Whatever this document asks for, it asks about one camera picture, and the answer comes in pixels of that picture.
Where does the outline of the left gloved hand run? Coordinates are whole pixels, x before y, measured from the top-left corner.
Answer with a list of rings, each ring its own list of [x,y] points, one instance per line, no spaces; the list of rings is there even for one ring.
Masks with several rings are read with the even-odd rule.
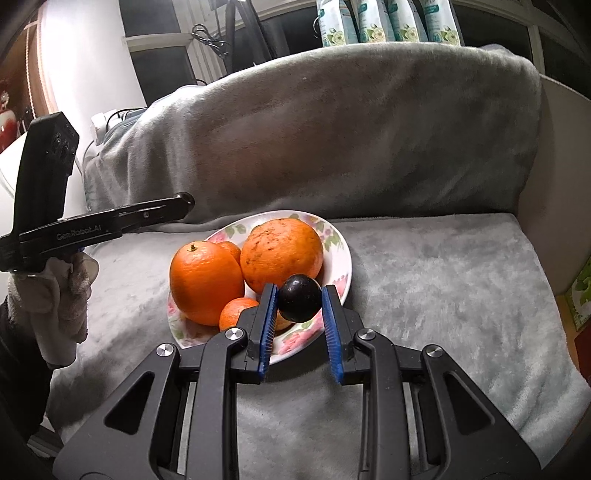
[[[25,336],[36,341],[52,368],[71,365],[88,334],[87,307],[98,262],[78,252],[68,260],[51,257],[39,273],[12,273],[8,310]]]

